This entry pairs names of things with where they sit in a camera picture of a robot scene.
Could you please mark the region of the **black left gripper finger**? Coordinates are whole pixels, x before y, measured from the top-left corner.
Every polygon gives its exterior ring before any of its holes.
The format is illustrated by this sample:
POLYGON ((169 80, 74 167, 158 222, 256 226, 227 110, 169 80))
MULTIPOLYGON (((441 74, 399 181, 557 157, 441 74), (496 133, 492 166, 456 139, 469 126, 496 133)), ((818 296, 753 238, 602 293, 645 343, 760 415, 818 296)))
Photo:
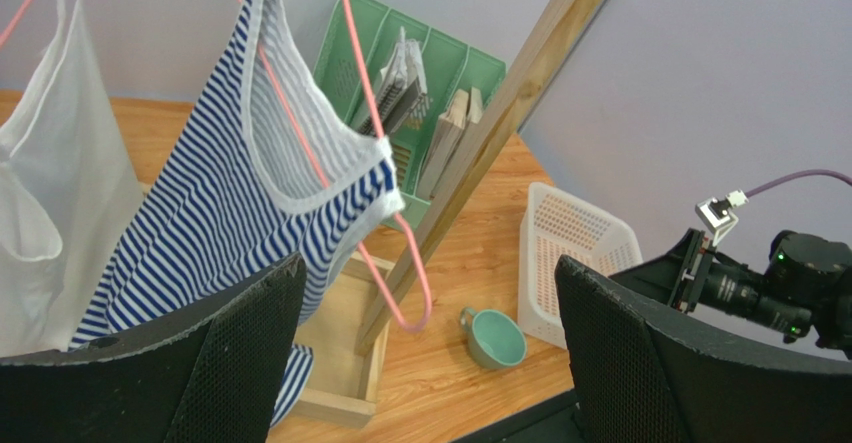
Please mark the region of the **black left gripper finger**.
POLYGON ((292 255, 136 327, 1 362, 5 442, 262 442, 306 283, 292 255))

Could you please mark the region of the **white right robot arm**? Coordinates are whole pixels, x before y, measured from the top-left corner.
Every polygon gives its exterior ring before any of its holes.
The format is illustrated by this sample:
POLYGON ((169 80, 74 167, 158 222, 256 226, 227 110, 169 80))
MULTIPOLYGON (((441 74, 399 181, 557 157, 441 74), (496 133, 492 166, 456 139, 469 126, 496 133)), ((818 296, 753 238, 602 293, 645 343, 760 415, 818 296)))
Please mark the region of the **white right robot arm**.
POLYGON ((764 273, 689 230, 666 254, 604 276, 564 255, 560 318, 592 442, 847 442, 851 363, 773 347, 691 317, 697 305, 851 350, 851 251, 780 232, 764 273))

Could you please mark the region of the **blue white striped tank top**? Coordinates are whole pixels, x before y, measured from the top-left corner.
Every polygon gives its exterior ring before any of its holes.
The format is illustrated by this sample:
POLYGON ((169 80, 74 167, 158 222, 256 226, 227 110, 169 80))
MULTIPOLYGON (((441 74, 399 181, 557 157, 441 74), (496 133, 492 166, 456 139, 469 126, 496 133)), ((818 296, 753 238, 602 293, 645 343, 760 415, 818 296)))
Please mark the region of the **blue white striped tank top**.
POLYGON ((325 272, 307 260, 314 216, 278 209, 250 161, 241 122, 249 11, 232 35, 142 206, 121 236, 71 347, 227 289, 292 254, 307 268, 303 309, 325 272))

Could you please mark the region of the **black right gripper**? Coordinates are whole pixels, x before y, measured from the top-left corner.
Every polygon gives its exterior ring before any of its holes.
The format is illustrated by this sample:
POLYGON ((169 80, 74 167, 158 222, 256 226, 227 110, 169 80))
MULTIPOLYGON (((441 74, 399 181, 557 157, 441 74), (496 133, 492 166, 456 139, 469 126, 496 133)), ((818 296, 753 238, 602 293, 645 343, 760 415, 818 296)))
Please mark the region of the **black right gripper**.
POLYGON ((681 314, 695 310, 714 256, 705 232, 689 229, 664 255, 609 278, 559 258, 554 280, 586 435, 594 442, 849 441, 849 363, 681 314))

